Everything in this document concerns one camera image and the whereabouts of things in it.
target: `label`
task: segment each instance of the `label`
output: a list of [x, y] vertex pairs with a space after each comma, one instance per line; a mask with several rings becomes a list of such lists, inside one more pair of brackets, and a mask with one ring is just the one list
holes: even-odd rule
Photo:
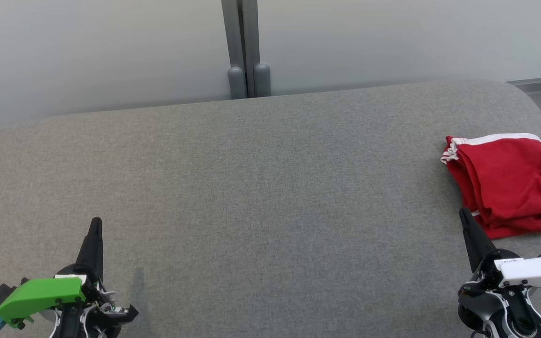
[[519, 257], [519, 258], [508, 258], [508, 259], [494, 259], [494, 265], [496, 265], [496, 269], [500, 271], [500, 265], [502, 263], [511, 263], [511, 261], [523, 261], [523, 258]]

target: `cable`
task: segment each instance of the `cable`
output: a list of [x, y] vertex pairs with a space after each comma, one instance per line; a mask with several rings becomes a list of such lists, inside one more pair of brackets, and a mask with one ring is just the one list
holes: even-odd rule
[[483, 335], [486, 336], [486, 337], [491, 336], [490, 332], [483, 331], [483, 330], [475, 330], [475, 331], [473, 331], [473, 333], [471, 334], [471, 338], [475, 338], [475, 334], [478, 334], [478, 333], [481, 333], [481, 334], [483, 334]]

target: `gray table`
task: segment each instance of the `gray table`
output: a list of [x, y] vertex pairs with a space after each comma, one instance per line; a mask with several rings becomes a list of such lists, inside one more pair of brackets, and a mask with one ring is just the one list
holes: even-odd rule
[[[52, 276], [100, 216], [105, 282], [141, 311], [123, 337], [467, 337], [439, 158], [445, 135], [499, 132], [541, 137], [541, 111], [475, 81], [16, 126], [0, 133], [0, 283]], [[541, 235], [496, 244], [541, 253]]]

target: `white trim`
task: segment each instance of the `white trim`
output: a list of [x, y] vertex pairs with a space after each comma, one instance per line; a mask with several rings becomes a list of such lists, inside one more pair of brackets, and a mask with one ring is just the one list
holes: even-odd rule
[[477, 138], [453, 137], [450, 141], [449, 148], [442, 154], [440, 161], [445, 164], [452, 160], [458, 160], [459, 158], [456, 155], [456, 152], [461, 144], [470, 144], [471, 146], [476, 146], [478, 144], [489, 143], [504, 138], [528, 138], [541, 142], [541, 139], [532, 133], [495, 133]]

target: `folded red garment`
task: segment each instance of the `folded red garment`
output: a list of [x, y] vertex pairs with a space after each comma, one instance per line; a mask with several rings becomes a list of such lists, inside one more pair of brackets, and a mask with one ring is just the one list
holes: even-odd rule
[[490, 239], [541, 231], [541, 141], [532, 134], [446, 137], [442, 162]]

